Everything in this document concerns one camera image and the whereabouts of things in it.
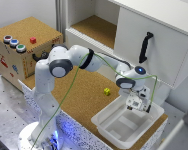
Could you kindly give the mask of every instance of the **white robotic arm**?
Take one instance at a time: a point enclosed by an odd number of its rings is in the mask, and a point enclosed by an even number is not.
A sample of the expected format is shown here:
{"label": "white robotic arm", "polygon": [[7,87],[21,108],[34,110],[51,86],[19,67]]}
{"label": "white robotic arm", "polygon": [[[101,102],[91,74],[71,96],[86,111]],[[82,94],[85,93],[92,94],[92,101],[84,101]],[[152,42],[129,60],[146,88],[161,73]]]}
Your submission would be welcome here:
{"label": "white robotic arm", "polygon": [[[59,104],[51,95],[51,91],[54,89],[54,77],[62,78],[66,76],[72,69],[73,66],[79,66],[81,69],[85,69],[90,72],[97,71],[102,65],[110,64],[118,73],[116,73],[116,85],[123,90],[119,92],[122,96],[127,96],[127,107],[128,109],[144,110],[144,107],[148,105],[149,89],[144,86],[145,79],[133,80],[129,78],[144,78],[146,77],[146,71],[142,67],[135,67],[130,69],[130,64],[113,58],[106,54],[96,53],[94,51],[82,46],[72,46],[69,50],[64,45],[54,45],[47,59],[40,60],[36,64],[35,68],[35,88],[34,88],[34,99],[37,104],[41,107],[42,114],[40,116],[39,125],[31,134],[32,141],[36,140],[40,131],[44,127],[45,123],[51,118]],[[37,146],[45,145],[44,141],[50,141],[55,136],[57,127],[55,125],[55,117],[48,124],[48,127],[44,129],[40,138],[37,141]]]}

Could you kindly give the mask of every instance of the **yellow object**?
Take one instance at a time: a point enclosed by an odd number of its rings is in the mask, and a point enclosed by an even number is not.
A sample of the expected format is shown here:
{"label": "yellow object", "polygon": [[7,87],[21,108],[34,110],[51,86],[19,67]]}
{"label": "yellow object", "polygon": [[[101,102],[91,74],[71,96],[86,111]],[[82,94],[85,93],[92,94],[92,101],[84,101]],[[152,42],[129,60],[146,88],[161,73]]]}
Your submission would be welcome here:
{"label": "yellow object", "polygon": [[104,94],[106,96],[110,95],[110,89],[108,89],[108,88],[104,89]]}

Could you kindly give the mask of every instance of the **black handle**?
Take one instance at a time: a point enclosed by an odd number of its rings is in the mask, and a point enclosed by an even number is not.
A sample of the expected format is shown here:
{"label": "black handle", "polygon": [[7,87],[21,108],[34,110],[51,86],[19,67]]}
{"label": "black handle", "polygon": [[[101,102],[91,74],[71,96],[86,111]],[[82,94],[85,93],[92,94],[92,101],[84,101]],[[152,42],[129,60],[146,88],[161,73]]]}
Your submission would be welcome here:
{"label": "black handle", "polygon": [[147,50],[147,45],[148,45],[148,40],[150,38],[152,38],[154,35],[150,32],[147,32],[147,36],[145,37],[144,41],[143,41],[143,45],[141,48],[141,53],[140,53],[140,57],[139,57],[139,63],[143,63],[144,61],[147,60],[147,57],[145,56],[146,50]]}
{"label": "black handle", "polygon": [[47,53],[47,52],[43,52],[43,53],[41,54],[41,57],[37,57],[36,54],[32,54],[32,58],[33,58],[36,62],[38,62],[38,61],[41,60],[41,59],[47,59],[48,56],[49,56],[49,53]]}

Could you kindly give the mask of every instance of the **green cable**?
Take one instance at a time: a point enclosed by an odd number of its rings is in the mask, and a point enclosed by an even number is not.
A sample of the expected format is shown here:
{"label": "green cable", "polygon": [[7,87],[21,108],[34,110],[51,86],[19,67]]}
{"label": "green cable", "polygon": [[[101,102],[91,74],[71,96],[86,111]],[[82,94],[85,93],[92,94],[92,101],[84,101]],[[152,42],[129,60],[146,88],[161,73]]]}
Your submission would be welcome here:
{"label": "green cable", "polygon": [[[42,130],[40,131],[40,133],[39,133],[38,137],[36,138],[36,140],[35,140],[35,142],[34,142],[32,148],[31,148],[31,150],[34,148],[36,142],[38,141],[38,138],[40,137],[40,135],[41,135],[41,133],[43,132],[43,130],[45,129],[45,127],[46,127],[46,126],[48,125],[48,123],[54,118],[54,116],[55,116],[56,113],[58,112],[59,108],[60,108],[61,105],[63,104],[64,100],[65,100],[66,97],[68,96],[68,94],[69,94],[71,88],[73,87],[73,84],[74,84],[74,82],[75,82],[75,79],[76,79],[76,77],[77,77],[77,73],[78,73],[78,71],[79,71],[79,67],[81,66],[81,63],[82,63],[82,61],[84,60],[84,58],[85,58],[86,56],[88,56],[88,54],[86,54],[86,55],[81,59],[81,61],[80,61],[80,63],[79,63],[79,66],[78,66],[78,68],[77,68],[77,71],[76,71],[76,73],[75,73],[75,76],[74,76],[74,78],[73,78],[73,81],[72,81],[72,83],[71,83],[71,85],[70,85],[68,91],[66,92],[65,96],[63,97],[62,101],[60,102],[59,106],[57,107],[57,109],[56,109],[56,111],[54,112],[54,114],[52,115],[52,117],[48,120],[48,122],[45,124],[45,126],[44,126],[44,127],[42,128]],[[104,62],[106,62],[106,64],[107,64],[115,73],[119,74],[120,76],[122,76],[122,77],[124,77],[124,78],[132,79],[132,80],[139,80],[139,79],[147,79],[147,78],[155,77],[155,78],[156,78],[156,81],[155,81],[155,84],[154,84],[154,88],[153,88],[153,92],[152,92],[152,96],[151,96],[150,105],[152,104],[152,102],[153,102],[153,97],[154,97],[154,91],[155,91],[155,87],[156,87],[156,84],[157,84],[157,76],[156,76],[156,75],[151,75],[151,76],[147,76],[147,77],[143,77],[143,78],[128,78],[128,77],[123,76],[123,75],[120,74],[119,72],[117,72],[104,58],[102,58],[102,57],[99,56],[98,54],[94,54],[94,55],[96,55],[97,57],[99,57],[100,59],[102,59]]]}

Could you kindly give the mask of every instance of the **brown box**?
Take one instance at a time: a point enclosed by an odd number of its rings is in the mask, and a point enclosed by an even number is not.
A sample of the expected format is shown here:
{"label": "brown box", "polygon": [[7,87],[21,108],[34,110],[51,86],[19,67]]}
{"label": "brown box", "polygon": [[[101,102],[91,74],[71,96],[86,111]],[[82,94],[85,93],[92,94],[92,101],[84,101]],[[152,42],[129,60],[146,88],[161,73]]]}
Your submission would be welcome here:
{"label": "brown box", "polygon": [[[11,35],[26,46],[25,53],[17,53],[10,45],[4,44],[3,38]],[[30,42],[36,37],[36,43]],[[32,54],[41,57],[43,51],[50,52],[53,44],[63,43],[63,35],[34,17],[29,17],[6,27],[0,28],[0,73],[18,89],[21,86],[18,79],[23,81],[34,74],[35,60]]]}

